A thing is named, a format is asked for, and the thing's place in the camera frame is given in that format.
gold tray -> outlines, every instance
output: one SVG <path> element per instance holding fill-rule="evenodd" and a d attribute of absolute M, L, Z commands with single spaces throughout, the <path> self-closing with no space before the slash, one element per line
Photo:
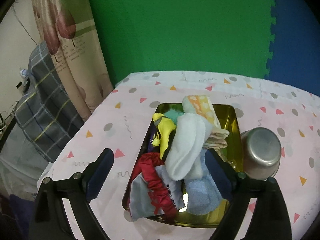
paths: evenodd
<path fill-rule="evenodd" d="M 164 103 L 164 104 L 160 104 L 157 107 L 156 113 L 165 113 L 170 108 L 183 111 L 182 104 Z M 240 131 L 239 131 L 239 126 L 236 118 L 235 109 L 229 105 L 216 105 L 216 104 L 213 104 L 213 108 L 219 119 L 221 128 L 226 129 L 230 132 L 229 136 L 226 139 L 228 146 L 225 149 L 222 149 L 221 153 L 227 157 L 228 161 L 236 162 L 235 170 L 237 172 L 243 171 L 243 151 L 242 151 L 241 137 L 240 137 Z M 146 133 L 140 152 L 138 154 L 137 161 L 142 154 L 147 152 L 148 142 L 151 135 L 150 128 L 152 124 L 153 124 L 153 121 L 151 121 L 150 123 L 149 129 Z M 186 192 L 185 192 L 184 185 L 182 190 L 185 197 Z M 129 210 L 129 207 L 127 205 L 129 194 L 130 194 L 130 184 L 128 183 L 127 189 L 122 199 L 122 206 L 125 210 Z M 186 211 L 178 212 L 178 215 L 175 218 L 175 220 L 170 223 L 164 221 L 160 216 L 153 216 L 148 218 L 154 221 L 158 221 L 165 224 L 171 224 L 175 226 L 184 226 L 184 227 L 192 227 L 192 228 L 216 228 L 219 225 L 222 217 L 224 216 L 227 210 L 227 207 L 228 207 L 228 201 L 222 200 L 220 205 L 214 211 L 211 211 L 206 215 L 196 216 L 196 215 L 189 214 Z"/>

curtain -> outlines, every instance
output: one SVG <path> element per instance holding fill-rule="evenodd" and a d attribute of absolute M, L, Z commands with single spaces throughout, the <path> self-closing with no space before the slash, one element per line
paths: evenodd
<path fill-rule="evenodd" d="M 113 90 L 89 0 L 32 0 L 41 40 L 83 120 Z"/>

white wall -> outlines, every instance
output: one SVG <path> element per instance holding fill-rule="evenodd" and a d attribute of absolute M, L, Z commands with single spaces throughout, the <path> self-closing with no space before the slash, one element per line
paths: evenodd
<path fill-rule="evenodd" d="M 31 0 L 14 3 L 19 20 L 30 36 L 39 43 L 40 36 L 33 15 Z M 10 9 L 0 23 L 0 112 L 7 116 L 10 106 L 21 98 L 16 85 L 22 80 L 20 69 L 28 68 L 29 56 L 36 44 Z"/>

stainless steel cup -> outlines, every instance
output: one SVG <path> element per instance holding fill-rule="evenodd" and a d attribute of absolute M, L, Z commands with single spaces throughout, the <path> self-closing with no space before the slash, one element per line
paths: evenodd
<path fill-rule="evenodd" d="M 256 127 L 241 134 L 244 172 L 253 179 L 273 177 L 280 165 L 281 144 L 271 130 Z"/>

patterned tablecloth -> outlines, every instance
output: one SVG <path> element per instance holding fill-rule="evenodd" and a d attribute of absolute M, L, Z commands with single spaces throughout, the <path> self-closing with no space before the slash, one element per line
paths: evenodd
<path fill-rule="evenodd" d="M 202 94 L 215 104 L 232 105 L 241 132 L 262 126 L 278 135 L 282 157 L 275 178 L 287 204 L 293 239 L 300 239 L 320 210 L 320 98 L 271 81 L 208 72 L 130 74 L 66 145 L 46 176 L 69 178 L 95 161 L 104 148 L 111 148 L 114 165 L 90 206 L 112 240 L 209 239 L 214 229 L 170 226 L 148 219 L 132 222 L 121 205 L 156 107 Z M 70 203 L 64 203 L 75 237 L 84 239 Z M 251 199 L 236 239 L 244 237 L 254 206 Z"/>

